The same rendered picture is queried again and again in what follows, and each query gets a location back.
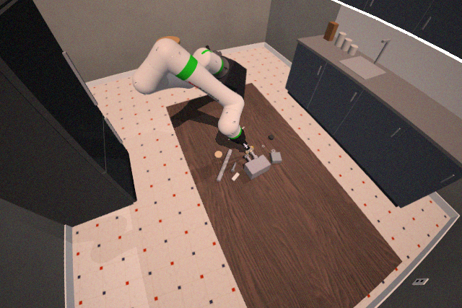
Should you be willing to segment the long pale grey bar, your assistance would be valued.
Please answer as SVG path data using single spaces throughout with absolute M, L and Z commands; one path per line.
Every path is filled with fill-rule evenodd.
M 221 179 L 222 179 L 222 176 L 223 176 L 223 174 L 224 174 L 225 168 L 226 168 L 227 163 L 228 163 L 228 161 L 229 161 L 229 159 L 230 159 L 231 153 L 232 153 L 232 150 L 229 149 L 228 152 L 227 152 L 227 155 L 226 155 L 226 157 L 225 157 L 225 160 L 224 160 L 224 162 L 223 162 L 223 164 L 222 164 L 222 167 L 221 167 L 221 169 L 220 169 L 220 171 L 219 171 L 219 174 L 218 174 L 218 176 L 217 176 L 216 181 L 218 181 L 218 182 L 220 182 Z

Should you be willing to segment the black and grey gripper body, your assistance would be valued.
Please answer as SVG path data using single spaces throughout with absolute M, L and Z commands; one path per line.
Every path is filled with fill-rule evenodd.
M 241 141 L 236 142 L 236 144 L 242 144 L 243 146 L 244 146 L 244 143 L 245 143 L 245 135 L 244 135 L 244 138 Z

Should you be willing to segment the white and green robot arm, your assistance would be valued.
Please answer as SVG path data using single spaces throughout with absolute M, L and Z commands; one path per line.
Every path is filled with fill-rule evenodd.
M 229 62 L 221 51 L 210 51 L 209 46 L 199 48 L 193 56 L 169 38 L 158 40 L 142 65 L 134 72 L 132 83 L 142 94 L 153 94 L 171 88 L 196 87 L 220 105 L 223 111 L 218 129 L 233 142 L 244 138 L 240 116 L 244 100 L 218 79 L 227 75 Z

